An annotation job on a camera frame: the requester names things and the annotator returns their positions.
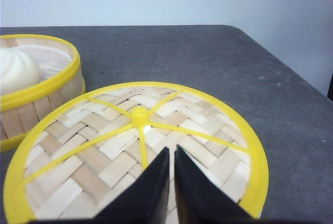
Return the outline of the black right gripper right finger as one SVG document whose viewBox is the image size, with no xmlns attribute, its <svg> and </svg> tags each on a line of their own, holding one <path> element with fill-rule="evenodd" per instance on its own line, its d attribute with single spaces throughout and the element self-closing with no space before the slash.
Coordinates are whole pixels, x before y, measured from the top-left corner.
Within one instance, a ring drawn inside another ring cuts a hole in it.
<svg viewBox="0 0 333 224">
<path fill-rule="evenodd" d="M 211 183 L 179 145 L 174 172 L 179 223 L 260 223 Z"/>
</svg>

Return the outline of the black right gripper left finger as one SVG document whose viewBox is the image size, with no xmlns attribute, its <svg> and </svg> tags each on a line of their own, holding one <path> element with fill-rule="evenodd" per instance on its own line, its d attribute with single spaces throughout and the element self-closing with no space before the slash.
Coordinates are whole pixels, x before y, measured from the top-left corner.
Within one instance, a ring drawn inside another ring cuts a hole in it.
<svg viewBox="0 0 333 224">
<path fill-rule="evenodd" d="M 169 149 L 163 148 L 138 179 L 91 219 L 31 223 L 164 223 L 169 197 Z"/>
</svg>

